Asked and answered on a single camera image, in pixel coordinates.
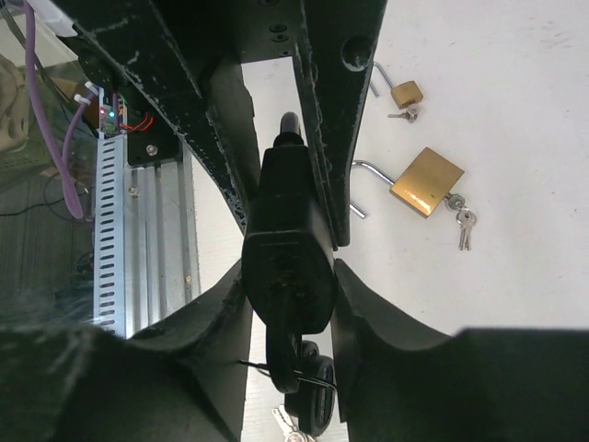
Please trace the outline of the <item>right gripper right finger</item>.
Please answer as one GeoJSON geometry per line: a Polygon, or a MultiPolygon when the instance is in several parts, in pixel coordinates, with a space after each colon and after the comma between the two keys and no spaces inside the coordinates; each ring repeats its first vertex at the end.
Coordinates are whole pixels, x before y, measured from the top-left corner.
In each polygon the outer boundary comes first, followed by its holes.
{"type": "Polygon", "coordinates": [[[447,335],[336,261],[331,320],[341,420],[352,441],[584,441],[588,334],[447,335]]]}

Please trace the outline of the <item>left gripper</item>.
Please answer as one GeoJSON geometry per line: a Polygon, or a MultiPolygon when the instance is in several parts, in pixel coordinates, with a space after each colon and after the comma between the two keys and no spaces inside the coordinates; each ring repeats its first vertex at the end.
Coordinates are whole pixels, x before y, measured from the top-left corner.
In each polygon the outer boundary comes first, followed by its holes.
{"type": "Polygon", "coordinates": [[[379,0],[71,1],[68,16],[188,145],[239,228],[260,177],[240,64],[288,57],[295,46],[319,202],[337,249],[351,242],[351,163],[386,8],[379,0]]]}

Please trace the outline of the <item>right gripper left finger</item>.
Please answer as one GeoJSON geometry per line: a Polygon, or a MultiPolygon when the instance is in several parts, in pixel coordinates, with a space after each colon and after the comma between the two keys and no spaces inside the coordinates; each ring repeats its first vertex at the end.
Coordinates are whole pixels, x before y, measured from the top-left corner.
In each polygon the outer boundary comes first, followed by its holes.
{"type": "Polygon", "coordinates": [[[5,441],[237,441],[252,310],[241,267],[123,339],[96,326],[1,329],[5,441]]]}

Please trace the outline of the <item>silver key set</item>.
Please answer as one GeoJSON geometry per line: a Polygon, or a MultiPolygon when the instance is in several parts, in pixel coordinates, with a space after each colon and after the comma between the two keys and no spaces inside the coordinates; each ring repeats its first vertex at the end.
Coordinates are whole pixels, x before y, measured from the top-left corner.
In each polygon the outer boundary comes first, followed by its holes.
{"type": "Polygon", "coordinates": [[[445,197],[445,203],[448,209],[456,212],[456,222],[459,225],[459,242],[460,250],[471,250],[471,232],[477,224],[477,216],[466,204],[466,198],[459,193],[448,193],[445,197]]]}
{"type": "Polygon", "coordinates": [[[312,442],[314,438],[307,435],[293,421],[291,415],[281,404],[271,410],[272,416],[280,427],[285,442],[312,442]]]}

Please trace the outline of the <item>black headed key set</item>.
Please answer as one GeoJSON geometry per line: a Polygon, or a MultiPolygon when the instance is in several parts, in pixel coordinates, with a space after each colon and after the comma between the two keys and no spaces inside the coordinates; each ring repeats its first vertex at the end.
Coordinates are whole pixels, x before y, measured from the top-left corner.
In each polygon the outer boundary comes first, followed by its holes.
{"type": "Polygon", "coordinates": [[[328,429],[334,411],[334,361],[322,355],[315,342],[302,338],[293,296],[282,290],[271,296],[267,307],[266,361],[238,363],[265,374],[283,395],[286,415],[297,419],[285,439],[315,440],[328,429]]]}

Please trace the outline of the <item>small brass padlock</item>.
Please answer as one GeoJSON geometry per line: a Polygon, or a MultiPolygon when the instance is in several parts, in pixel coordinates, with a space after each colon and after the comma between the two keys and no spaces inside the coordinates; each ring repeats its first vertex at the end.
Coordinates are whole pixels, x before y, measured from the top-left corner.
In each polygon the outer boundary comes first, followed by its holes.
{"type": "Polygon", "coordinates": [[[417,82],[409,80],[396,84],[387,74],[384,67],[379,62],[373,62],[376,71],[383,77],[388,88],[390,96],[400,110],[407,109],[409,106],[419,104],[423,100],[423,93],[417,82]]]}

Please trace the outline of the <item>black padlock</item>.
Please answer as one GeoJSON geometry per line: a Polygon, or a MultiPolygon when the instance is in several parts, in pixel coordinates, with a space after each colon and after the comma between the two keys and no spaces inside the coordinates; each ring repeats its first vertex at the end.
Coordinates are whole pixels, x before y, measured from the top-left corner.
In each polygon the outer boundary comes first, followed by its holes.
{"type": "Polygon", "coordinates": [[[266,324],[284,320],[302,334],[327,327],[335,297],[331,236],[300,121],[291,111],[263,156],[241,264],[245,292],[266,324]]]}

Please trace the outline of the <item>medium brass padlock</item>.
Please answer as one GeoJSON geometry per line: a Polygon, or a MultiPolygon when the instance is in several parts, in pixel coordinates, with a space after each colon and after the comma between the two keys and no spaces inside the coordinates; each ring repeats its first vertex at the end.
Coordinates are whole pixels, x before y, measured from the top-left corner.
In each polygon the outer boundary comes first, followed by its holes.
{"type": "Polygon", "coordinates": [[[365,169],[377,176],[388,185],[392,195],[425,218],[441,203],[453,211],[467,206],[463,195],[452,192],[464,170],[430,147],[425,147],[397,179],[366,160],[354,160],[352,168],[365,169]]]}

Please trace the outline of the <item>small silver key pair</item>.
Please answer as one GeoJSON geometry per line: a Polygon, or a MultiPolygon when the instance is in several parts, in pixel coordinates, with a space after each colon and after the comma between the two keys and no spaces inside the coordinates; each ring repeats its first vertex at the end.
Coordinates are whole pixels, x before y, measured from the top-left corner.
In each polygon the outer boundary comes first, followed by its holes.
{"type": "Polygon", "coordinates": [[[415,123],[419,117],[420,109],[415,106],[409,106],[403,112],[388,114],[389,119],[400,119],[408,123],[415,123]]]}

